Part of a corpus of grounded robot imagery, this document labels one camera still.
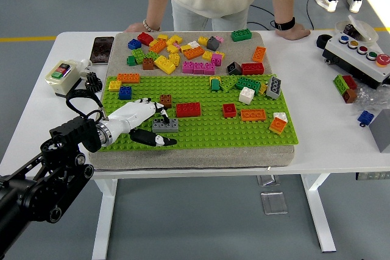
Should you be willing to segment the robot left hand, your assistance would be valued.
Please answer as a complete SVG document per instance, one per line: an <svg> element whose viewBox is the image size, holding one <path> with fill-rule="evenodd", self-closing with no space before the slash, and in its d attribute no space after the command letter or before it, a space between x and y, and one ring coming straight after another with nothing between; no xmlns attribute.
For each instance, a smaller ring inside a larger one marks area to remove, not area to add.
<svg viewBox="0 0 390 260"><path fill-rule="evenodd" d="M132 141L147 146L172 146L177 144L175 139L169 139L138 128L155 113L160 114L166 123L169 122L165 106L151 101L150 98L142 98L126 103L105 120L98 123L97 129L99 130L102 146L107 147L113 144L123 133L128 133Z"/></svg>

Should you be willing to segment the person's right hand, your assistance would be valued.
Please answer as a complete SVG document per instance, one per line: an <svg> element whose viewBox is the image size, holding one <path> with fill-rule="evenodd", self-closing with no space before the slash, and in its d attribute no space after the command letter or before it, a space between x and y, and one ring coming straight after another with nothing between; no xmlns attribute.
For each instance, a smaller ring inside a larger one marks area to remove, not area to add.
<svg viewBox="0 0 390 260"><path fill-rule="evenodd" d="M148 32L143 23L133 23L124 32Z"/></svg>

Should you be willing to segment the person's left hand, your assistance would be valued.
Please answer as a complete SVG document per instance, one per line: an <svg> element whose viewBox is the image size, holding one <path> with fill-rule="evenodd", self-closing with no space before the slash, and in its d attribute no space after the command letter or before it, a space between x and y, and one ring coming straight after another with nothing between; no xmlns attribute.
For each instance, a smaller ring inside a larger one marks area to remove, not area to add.
<svg viewBox="0 0 390 260"><path fill-rule="evenodd" d="M275 29L275 33L286 40L299 40L310 35L311 30L306 29L302 24L296 23L293 28L289 30Z"/></svg>

